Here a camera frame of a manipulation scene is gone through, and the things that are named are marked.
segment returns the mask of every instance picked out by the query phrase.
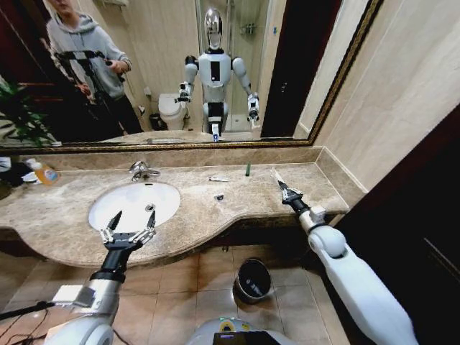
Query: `gold mirror frame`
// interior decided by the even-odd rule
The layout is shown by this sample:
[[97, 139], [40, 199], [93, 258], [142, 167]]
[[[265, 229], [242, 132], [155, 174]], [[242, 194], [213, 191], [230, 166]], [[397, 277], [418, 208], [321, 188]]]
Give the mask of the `gold mirror frame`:
[[180, 144], [112, 144], [112, 143], [65, 143], [59, 147], [0, 147], [0, 155], [51, 155], [57, 153], [89, 153], [89, 152], [126, 152], [126, 151], [155, 151], [155, 150], [194, 150], [194, 149], [233, 149], [233, 148], [261, 148], [261, 147], [298, 147], [311, 146], [316, 140], [346, 76], [359, 53], [364, 39], [374, 21], [377, 12], [384, 0], [369, 0], [350, 41], [344, 58], [341, 61], [337, 74], [323, 102], [321, 110], [313, 124], [312, 131], [307, 139], [261, 139], [246, 142], [203, 142]]

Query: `toilet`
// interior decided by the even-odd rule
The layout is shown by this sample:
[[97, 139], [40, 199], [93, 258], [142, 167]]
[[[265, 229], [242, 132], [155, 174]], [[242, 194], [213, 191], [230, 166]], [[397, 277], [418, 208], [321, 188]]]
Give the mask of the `toilet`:
[[181, 130], [184, 127], [184, 117], [187, 114], [185, 102], [174, 102], [179, 97], [177, 93], [162, 93], [158, 100], [161, 120], [166, 122], [170, 131]]

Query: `green leaves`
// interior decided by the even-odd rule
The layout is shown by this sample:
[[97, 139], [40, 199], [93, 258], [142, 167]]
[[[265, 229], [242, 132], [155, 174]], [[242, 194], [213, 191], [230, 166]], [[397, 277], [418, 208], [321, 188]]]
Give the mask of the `green leaves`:
[[41, 147], [52, 141], [49, 129], [42, 123], [47, 115], [34, 110], [25, 90], [16, 84], [0, 84], [0, 120], [11, 122], [0, 126], [0, 129], [11, 127], [3, 139], [30, 140]]

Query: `vanity counter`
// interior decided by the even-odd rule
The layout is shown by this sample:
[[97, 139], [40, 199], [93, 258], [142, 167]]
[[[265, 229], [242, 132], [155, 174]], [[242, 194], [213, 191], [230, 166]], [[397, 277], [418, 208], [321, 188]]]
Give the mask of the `vanity counter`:
[[[158, 263], [199, 247], [241, 219], [292, 214], [281, 204], [281, 193], [271, 168], [286, 183], [305, 193], [310, 206], [322, 205], [328, 213], [346, 213], [348, 206], [315, 163], [159, 169], [159, 183], [180, 193], [176, 214], [155, 228], [157, 234], [134, 252], [130, 265]], [[211, 182], [223, 175], [230, 182]], [[0, 226], [13, 228], [36, 252], [56, 262], [79, 267], [100, 267], [106, 256], [99, 233], [88, 222], [93, 202], [112, 188], [133, 183], [126, 170], [77, 170], [63, 172], [52, 186], [25, 185], [0, 201]], [[223, 193], [224, 199], [214, 196]]]

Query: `faucet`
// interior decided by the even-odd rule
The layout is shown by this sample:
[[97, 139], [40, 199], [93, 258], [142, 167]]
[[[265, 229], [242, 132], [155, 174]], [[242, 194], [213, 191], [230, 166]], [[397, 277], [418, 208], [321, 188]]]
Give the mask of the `faucet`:
[[130, 168], [129, 172], [134, 174], [131, 181], [137, 182], [140, 178], [157, 178], [161, 173], [157, 170], [153, 170], [146, 163], [139, 160], [135, 162]]

